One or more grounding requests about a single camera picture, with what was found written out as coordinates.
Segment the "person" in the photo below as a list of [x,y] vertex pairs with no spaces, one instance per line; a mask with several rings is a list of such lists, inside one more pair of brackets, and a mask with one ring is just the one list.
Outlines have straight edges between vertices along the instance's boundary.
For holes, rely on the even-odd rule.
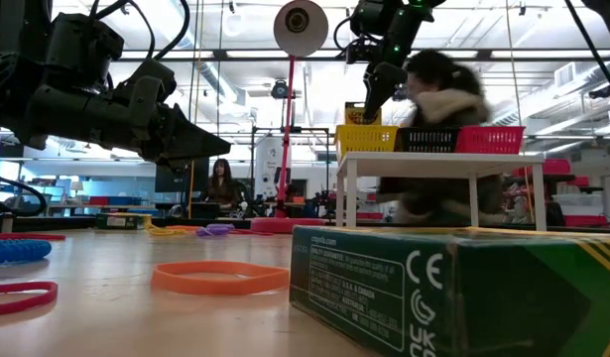
[[[436,50],[422,50],[406,64],[407,95],[415,105],[402,128],[454,129],[487,122],[490,109],[477,75]],[[379,192],[397,202],[393,221],[422,226],[467,225],[469,180],[381,178]]]
[[214,163],[203,200],[217,203],[221,209],[232,209],[239,204],[240,193],[226,159],[217,159]]

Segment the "white machine column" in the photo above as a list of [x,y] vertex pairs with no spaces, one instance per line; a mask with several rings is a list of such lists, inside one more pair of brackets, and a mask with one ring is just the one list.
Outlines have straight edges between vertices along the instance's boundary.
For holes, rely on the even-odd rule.
[[255,146],[254,191],[265,199],[276,197],[283,161],[283,137],[271,134]]

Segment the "white perforated riser shelf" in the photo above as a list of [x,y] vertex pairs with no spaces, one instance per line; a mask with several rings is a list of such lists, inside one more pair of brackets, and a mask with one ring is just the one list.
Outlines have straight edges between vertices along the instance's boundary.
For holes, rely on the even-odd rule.
[[545,231],[547,212],[541,156],[501,154],[349,152],[342,157],[336,171],[336,218],[339,227],[355,227],[357,179],[390,177],[403,179],[467,179],[471,207],[471,224],[479,225],[477,182],[518,168],[530,167],[534,183],[535,224]]

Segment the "yellow rubber band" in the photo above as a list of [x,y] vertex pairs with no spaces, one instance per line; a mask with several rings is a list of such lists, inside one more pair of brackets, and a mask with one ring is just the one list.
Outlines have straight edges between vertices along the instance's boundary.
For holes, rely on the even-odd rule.
[[153,224],[145,225],[144,229],[152,236],[180,236],[186,234],[184,229],[158,227]]

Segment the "black plastic basket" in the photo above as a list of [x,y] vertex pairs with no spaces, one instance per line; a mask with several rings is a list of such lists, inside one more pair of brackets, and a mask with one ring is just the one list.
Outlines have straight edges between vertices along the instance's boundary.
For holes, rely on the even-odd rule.
[[453,153],[459,128],[400,128],[396,134],[395,152]]

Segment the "red plastic basket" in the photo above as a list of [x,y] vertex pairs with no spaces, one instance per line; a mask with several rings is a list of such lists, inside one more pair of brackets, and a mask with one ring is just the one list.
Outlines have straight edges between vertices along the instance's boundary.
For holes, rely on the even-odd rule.
[[521,126],[466,126],[459,130],[455,153],[517,155],[525,128]]

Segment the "black metal stand frame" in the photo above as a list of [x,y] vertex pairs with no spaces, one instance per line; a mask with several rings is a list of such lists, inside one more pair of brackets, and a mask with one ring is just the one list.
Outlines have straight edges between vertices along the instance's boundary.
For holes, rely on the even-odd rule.
[[[266,216],[274,216],[277,197],[263,198],[254,191],[256,142],[271,134],[282,136],[284,127],[252,128],[251,133],[251,191],[255,203]],[[326,128],[294,126],[291,128],[291,147],[288,154],[286,211],[290,218],[316,218],[311,200],[317,192],[330,191],[329,149],[332,135]]]

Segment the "yellow plastic basket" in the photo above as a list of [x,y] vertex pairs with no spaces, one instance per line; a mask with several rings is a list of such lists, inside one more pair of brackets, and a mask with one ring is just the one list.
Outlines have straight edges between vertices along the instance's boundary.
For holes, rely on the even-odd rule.
[[334,142],[338,160],[348,152],[392,152],[398,126],[338,125]]

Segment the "blue coil keychain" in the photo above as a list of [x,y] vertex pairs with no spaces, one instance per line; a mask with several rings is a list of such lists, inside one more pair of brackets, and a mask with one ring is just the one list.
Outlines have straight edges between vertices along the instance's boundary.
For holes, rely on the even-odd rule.
[[29,239],[0,240],[0,264],[42,260],[51,251],[52,245],[47,241]]

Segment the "shelf with red bins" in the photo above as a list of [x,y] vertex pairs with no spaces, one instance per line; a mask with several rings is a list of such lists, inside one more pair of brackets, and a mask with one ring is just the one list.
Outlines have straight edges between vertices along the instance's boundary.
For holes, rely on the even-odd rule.
[[[589,177],[575,175],[566,159],[546,159],[542,172],[549,226],[610,228],[602,187],[592,186]],[[504,175],[503,186],[503,221],[533,223],[536,215],[532,168],[519,168]]]

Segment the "pink-red silicone wristband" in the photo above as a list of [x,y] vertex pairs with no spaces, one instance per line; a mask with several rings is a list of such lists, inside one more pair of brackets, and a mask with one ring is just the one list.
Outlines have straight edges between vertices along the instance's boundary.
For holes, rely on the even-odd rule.
[[0,315],[18,313],[52,303],[58,297],[59,285],[53,282],[26,282],[0,285],[0,295],[26,291],[43,291],[43,293],[17,301],[0,303]]

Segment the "orange silicone wristband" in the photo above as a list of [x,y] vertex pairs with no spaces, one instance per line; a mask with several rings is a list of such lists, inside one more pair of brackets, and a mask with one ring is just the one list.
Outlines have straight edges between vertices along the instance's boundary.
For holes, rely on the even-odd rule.
[[186,295],[239,296],[275,291],[289,285],[286,268],[229,261],[162,263],[151,285]]

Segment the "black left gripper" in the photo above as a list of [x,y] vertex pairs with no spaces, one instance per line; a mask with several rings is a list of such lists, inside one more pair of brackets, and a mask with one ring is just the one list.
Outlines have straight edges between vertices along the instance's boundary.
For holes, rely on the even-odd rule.
[[185,170],[194,159],[225,155],[231,149],[227,141],[192,124],[178,105],[144,98],[125,105],[102,95],[84,102],[83,140],[136,152],[170,170]]

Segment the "red desk lamp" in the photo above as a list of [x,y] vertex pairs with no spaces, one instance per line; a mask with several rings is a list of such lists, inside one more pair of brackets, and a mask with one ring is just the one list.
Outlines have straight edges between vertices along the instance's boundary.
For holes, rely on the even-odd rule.
[[323,226],[321,218],[290,218],[286,211],[288,154],[291,147],[292,101],[297,58],[317,52],[328,35],[328,20],[320,6],[312,0],[291,0],[285,4],[274,21],[274,38],[279,48],[288,55],[287,111],[283,133],[283,156],[279,170],[278,197],[273,217],[257,217],[250,228],[264,234],[292,234],[296,226]]

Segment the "black table edge frame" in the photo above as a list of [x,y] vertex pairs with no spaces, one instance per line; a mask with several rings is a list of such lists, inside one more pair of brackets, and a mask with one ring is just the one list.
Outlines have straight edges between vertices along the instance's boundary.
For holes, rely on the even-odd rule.
[[[182,219],[182,218],[153,218],[156,226],[206,226],[212,223],[231,223],[236,228],[249,229],[251,219],[248,220],[208,220],[208,219]],[[13,219],[14,232],[36,232],[36,231],[58,231],[67,229],[85,229],[95,226],[94,216],[75,216],[75,217],[16,217]],[[417,224],[399,224],[378,221],[358,221],[358,227],[420,227]],[[516,230],[535,230],[533,224],[494,224],[481,225],[483,228],[496,229],[516,229]],[[0,232],[2,228],[2,216],[0,216]],[[610,234],[610,228],[593,227],[564,227],[549,226],[548,231],[553,232],[578,232],[578,233],[602,233]]]

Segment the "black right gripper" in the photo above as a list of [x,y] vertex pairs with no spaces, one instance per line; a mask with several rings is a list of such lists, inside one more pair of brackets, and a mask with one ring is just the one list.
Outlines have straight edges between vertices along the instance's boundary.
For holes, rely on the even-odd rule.
[[384,42],[362,45],[361,50],[368,61],[363,76],[367,89],[363,118],[373,122],[390,97],[395,102],[408,99],[408,74],[402,69],[408,50],[402,45]]

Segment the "black computer monitor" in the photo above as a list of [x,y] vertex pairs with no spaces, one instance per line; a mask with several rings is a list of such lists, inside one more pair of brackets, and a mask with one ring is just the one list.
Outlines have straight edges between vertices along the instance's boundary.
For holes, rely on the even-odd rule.
[[155,192],[184,192],[190,187],[193,192],[203,191],[208,187],[209,177],[209,158],[197,159],[180,169],[157,166]]

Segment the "Crayola crayon box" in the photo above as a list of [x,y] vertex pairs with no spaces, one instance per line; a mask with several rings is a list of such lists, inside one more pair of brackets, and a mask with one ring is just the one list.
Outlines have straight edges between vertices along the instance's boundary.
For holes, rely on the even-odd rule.
[[371,119],[364,117],[364,102],[346,102],[344,104],[344,123],[346,125],[381,125],[382,111],[378,110]]
[[610,357],[610,234],[298,227],[290,301],[376,357]]
[[99,229],[141,230],[152,223],[152,216],[143,213],[98,213],[95,227]]

